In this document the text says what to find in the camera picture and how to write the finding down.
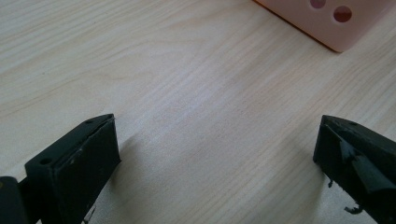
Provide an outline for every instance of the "light wood surface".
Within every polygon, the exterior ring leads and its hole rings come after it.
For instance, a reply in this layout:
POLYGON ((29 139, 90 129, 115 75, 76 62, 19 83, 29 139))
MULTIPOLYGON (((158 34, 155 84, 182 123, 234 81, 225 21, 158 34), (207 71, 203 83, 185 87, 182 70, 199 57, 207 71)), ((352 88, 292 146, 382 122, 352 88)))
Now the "light wood surface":
POLYGON ((250 0, 0 1, 0 175, 114 113, 93 223, 374 223, 312 162, 321 115, 396 140, 396 8, 342 54, 250 0))

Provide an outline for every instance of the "screw hole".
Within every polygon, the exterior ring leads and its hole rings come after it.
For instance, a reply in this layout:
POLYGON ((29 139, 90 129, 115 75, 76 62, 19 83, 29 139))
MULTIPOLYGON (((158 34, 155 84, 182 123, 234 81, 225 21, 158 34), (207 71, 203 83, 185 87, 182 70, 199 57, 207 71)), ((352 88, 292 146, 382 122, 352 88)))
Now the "screw hole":
POLYGON ((338 7, 332 15, 336 21, 347 22, 352 18, 352 11, 349 7, 338 7))
POLYGON ((51 163, 51 162, 52 162, 52 159, 46 158, 46 159, 41 160, 41 161, 40 161, 40 164, 41 164, 41 165, 47 165, 47 164, 49 164, 49 163, 51 163))
POLYGON ((326 5, 326 0, 310 0, 311 7, 313 8, 323 8, 326 5))

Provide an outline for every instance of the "table surface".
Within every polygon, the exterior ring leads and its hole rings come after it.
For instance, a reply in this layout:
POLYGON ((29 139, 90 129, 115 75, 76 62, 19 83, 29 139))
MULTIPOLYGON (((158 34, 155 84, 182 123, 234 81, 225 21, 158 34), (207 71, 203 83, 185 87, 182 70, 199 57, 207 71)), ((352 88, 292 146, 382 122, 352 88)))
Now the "table surface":
POLYGON ((0 175, 114 113, 91 223, 374 223, 312 156, 323 114, 396 139, 395 23, 339 54, 251 0, 0 1, 0 175))

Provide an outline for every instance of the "pink plastic block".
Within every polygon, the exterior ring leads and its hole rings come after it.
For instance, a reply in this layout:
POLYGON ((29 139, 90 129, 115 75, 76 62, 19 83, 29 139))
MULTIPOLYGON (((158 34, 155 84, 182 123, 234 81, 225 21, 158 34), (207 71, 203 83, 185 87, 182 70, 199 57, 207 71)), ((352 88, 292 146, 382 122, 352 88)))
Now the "pink plastic block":
POLYGON ((352 47, 396 0, 257 0, 335 51, 352 47))

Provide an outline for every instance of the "black plastic part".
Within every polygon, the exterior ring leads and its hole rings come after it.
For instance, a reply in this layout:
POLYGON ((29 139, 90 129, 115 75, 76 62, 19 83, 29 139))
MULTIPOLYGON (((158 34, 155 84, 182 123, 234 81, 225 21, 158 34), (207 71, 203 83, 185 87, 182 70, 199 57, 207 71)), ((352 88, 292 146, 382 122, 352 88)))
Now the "black plastic part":
POLYGON ((0 177, 0 223, 29 223, 18 181, 14 177, 0 177))
POLYGON ((323 116, 314 162, 377 223, 396 223, 396 143, 358 123, 323 116))
MULTIPOLYGON (((114 116, 86 120, 25 164, 27 177, 18 187, 24 206, 16 211, 24 208, 26 223, 80 224, 119 163, 114 116)), ((16 213, 1 209, 0 216, 16 213)))

